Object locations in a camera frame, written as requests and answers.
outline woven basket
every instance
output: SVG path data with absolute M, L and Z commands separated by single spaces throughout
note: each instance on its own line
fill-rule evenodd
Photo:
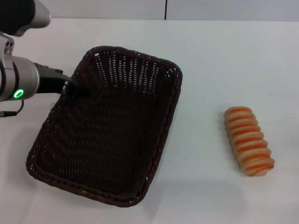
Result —
M 106 204 L 138 204 L 160 162 L 180 94 L 180 68 L 103 46 L 86 53 L 72 78 L 92 93 L 76 101 L 60 97 L 28 154 L 27 171 Z

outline green led ring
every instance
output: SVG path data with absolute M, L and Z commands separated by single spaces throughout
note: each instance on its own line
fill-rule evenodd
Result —
M 20 98 L 24 94 L 24 90 L 17 90 L 14 93 L 14 98 Z

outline white table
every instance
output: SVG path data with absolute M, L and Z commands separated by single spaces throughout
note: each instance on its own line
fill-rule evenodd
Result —
M 33 179 L 29 150 L 58 99 L 35 95 L 17 117 L 0 119 L 1 224 L 298 224 L 299 22 L 53 19 L 15 38 L 14 55 L 71 75 L 100 45 L 171 60 L 182 91 L 156 177 L 128 209 Z M 13 110 L 19 102 L 2 102 Z M 245 177 L 227 144 L 223 112 L 249 106 L 275 167 Z

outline striped bread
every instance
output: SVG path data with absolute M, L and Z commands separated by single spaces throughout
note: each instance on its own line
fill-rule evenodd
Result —
M 263 139 L 252 110 L 244 106 L 229 108 L 225 125 L 230 145 L 240 170 L 248 176 L 263 176 L 274 167 L 271 150 Z

